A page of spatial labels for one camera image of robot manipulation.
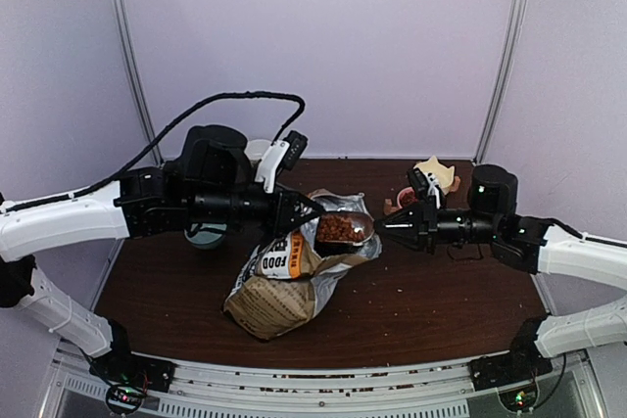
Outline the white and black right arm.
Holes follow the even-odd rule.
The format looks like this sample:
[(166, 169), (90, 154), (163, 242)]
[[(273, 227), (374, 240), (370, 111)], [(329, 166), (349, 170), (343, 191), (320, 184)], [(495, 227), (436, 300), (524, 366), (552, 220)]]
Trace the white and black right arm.
[[(626, 287), (626, 244), (580, 232), (555, 218), (516, 214), (517, 177), (494, 164), (471, 174), (467, 209), (439, 205), (440, 191), (419, 169), (408, 173), (415, 203), (375, 221), (376, 232), (406, 248), (434, 253), (438, 245), (488, 245), (493, 257), (532, 275), (559, 274)], [(502, 362), (509, 379), (573, 350), (626, 339), (626, 301), (523, 323)]]

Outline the brown dog food bag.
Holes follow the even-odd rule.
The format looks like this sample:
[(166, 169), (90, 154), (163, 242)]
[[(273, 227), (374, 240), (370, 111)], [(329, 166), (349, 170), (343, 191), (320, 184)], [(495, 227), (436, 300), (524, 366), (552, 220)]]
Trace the brown dog food bag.
[[(365, 194), (337, 195), (325, 189), (310, 198), (331, 211), (359, 211), (371, 216)], [(257, 246), (242, 266), (222, 312), (261, 341), (285, 335), (317, 317), (346, 274), (378, 258), (378, 235), (363, 245), (325, 244), (315, 240), (319, 218), (266, 246)]]

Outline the silver metal food scoop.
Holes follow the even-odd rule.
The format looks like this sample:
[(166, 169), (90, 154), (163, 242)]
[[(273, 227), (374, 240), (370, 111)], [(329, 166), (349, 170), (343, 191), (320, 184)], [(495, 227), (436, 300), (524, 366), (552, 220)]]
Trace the silver metal food scoop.
[(373, 235), (374, 222), (370, 215), (359, 211), (331, 211), (319, 218), (315, 240), (359, 247)]

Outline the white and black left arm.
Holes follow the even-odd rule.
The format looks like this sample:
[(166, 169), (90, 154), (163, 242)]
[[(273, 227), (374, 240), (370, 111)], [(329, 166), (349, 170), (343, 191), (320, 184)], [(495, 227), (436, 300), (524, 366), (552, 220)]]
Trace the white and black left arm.
[(3, 202), (2, 307), (28, 311), (119, 382), (134, 381), (141, 363), (125, 329), (66, 296), (36, 265), (35, 254), (93, 240), (223, 233), (248, 222), (258, 222), (269, 240), (283, 237), (323, 213), (321, 205), (276, 182), (307, 145), (306, 136), (292, 131), (252, 165), (241, 132), (223, 125), (194, 126), (180, 157), (160, 167), (131, 167), (103, 187)]

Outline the right arm base board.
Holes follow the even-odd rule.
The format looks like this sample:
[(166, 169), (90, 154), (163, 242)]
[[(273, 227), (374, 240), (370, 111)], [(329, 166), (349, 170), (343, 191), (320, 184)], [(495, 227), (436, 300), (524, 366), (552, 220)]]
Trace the right arm base board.
[(499, 389), (498, 397), (501, 406), (511, 413), (523, 413), (532, 409), (539, 397), (538, 387), (527, 384), (520, 387)]

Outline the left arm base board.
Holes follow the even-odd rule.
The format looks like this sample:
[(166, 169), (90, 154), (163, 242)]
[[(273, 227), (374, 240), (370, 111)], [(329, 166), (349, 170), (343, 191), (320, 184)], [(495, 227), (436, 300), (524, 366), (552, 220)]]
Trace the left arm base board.
[(143, 404), (146, 394), (132, 386), (113, 384), (105, 394), (108, 408), (119, 415), (134, 413)]

